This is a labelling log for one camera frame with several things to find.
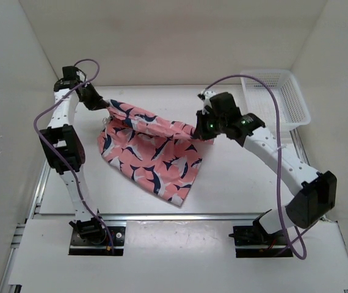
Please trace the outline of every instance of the wall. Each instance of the wall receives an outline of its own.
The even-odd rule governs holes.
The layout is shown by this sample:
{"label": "wall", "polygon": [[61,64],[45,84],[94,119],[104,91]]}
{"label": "wall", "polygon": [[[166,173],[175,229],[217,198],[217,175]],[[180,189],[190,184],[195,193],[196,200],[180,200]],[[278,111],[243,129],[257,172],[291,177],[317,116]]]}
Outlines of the wall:
{"label": "wall", "polygon": [[0,0],[0,279],[43,163],[32,127],[52,104],[55,74],[16,0]]}
{"label": "wall", "polygon": [[311,163],[338,178],[337,219],[348,251],[348,0],[328,0],[293,66],[312,122],[300,129]]}
{"label": "wall", "polygon": [[91,57],[96,85],[168,85],[290,68],[326,0],[20,2],[57,74]]}

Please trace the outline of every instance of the cloth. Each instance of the cloth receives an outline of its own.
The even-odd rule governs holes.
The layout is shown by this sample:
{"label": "cloth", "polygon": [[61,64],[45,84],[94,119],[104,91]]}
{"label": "cloth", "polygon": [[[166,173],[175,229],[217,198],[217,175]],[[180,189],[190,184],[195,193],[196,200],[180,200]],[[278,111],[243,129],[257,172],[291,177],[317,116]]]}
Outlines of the cloth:
{"label": "cloth", "polygon": [[110,117],[98,137],[104,160],[147,191],[181,206],[202,162],[194,127],[115,100],[109,104]]}

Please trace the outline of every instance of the plastic basket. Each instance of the plastic basket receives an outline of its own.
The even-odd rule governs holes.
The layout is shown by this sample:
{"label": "plastic basket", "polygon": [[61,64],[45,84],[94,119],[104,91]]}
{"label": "plastic basket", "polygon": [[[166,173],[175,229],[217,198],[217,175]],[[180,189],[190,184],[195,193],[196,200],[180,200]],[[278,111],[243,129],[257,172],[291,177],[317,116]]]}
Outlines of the plastic basket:
{"label": "plastic basket", "polygon": [[[266,83],[276,97],[280,112],[280,130],[290,131],[311,121],[295,76],[289,70],[244,70],[241,74],[254,76]],[[268,91],[249,78],[241,78],[247,110],[259,116],[270,130],[275,131],[276,112]]]}

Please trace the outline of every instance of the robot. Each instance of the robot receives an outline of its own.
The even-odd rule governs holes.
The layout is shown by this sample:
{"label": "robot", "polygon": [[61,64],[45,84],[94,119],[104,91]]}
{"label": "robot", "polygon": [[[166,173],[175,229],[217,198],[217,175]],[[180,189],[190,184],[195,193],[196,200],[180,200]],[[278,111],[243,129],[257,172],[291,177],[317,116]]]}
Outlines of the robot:
{"label": "robot", "polygon": [[[54,85],[55,103],[70,89],[86,81],[86,74],[75,66],[63,67],[62,71],[63,78]],[[274,135],[260,118],[251,113],[242,115],[233,96],[227,92],[216,94],[211,90],[202,91],[198,97],[204,102],[204,106],[196,113],[195,138],[208,140],[219,134],[225,134],[258,156],[277,173],[277,143]],[[72,170],[69,170],[42,139],[41,143],[49,166],[60,175],[68,189],[75,211],[75,219],[70,222],[73,227],[73,239],[77,236],[78,239],[87,241],[89,245],[102,245],[107,239],[108,229],[90,198],[83,174],[84,149],[73,128],[78,103],[83,103],[88,110],[106,109],[109,106],[94,86],[86,83],[64,99],[53,112],[48,127],[40,130],[45,140],[53,145],[71,165]],[[285,225],[287,228],[292,226],[308,228],[334,207],[336,177],[330,171],[320,173],[286,148],[281,149],[281,158],[281,179],[294,196],[290,203],[281,207]],[[234,229],[234,233],[230,236],[235,238],[236,242],[242,240],[242,245],[269,245],[276,239],[281,240],[281,229],[278,209],[273,209],[261,214],[254,220],[253,226]],[[110,233],[116,232],[113,227],[109,230]],[[107,251],[103,248],[100,253],[95,253],[110,255]]]}

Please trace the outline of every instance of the fabric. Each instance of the fabric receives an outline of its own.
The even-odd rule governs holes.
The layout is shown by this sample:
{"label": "fabric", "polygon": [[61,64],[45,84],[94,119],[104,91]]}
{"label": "fabric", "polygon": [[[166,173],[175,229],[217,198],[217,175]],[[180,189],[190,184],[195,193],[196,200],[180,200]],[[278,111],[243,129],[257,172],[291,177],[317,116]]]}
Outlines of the fabric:
{"label": "fabric", "polygon": [[147,191],[181,206],[202,162],[192,139],[194,127],[115,100],[109,104],[110,117],[98,137],[104,160]]}

